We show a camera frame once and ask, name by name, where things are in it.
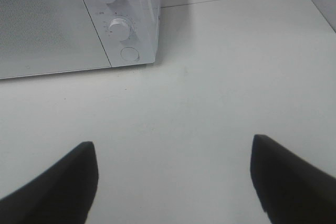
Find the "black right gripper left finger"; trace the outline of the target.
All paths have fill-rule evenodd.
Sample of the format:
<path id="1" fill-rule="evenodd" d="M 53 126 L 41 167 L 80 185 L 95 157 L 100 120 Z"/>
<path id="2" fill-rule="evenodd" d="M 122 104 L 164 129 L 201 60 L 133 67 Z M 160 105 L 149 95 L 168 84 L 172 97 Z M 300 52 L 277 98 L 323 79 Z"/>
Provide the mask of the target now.
<path id="1" fill-rule="evenodd" d="M 82 142 L 1 199 L 1 223 L 85 223 L 99 181 L 94 144 Z"/>

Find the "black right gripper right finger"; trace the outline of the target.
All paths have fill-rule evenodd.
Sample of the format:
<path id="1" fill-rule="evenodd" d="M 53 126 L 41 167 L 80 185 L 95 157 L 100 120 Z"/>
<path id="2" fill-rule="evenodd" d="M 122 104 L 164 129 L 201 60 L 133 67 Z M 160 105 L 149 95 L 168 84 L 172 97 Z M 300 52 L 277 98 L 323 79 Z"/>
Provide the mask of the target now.
<path id="1" fill-rule="evenodd" d="M 253 138 L 250 175 L 271 223 L 335 223 L 335 178 L 266 135 Z"/>

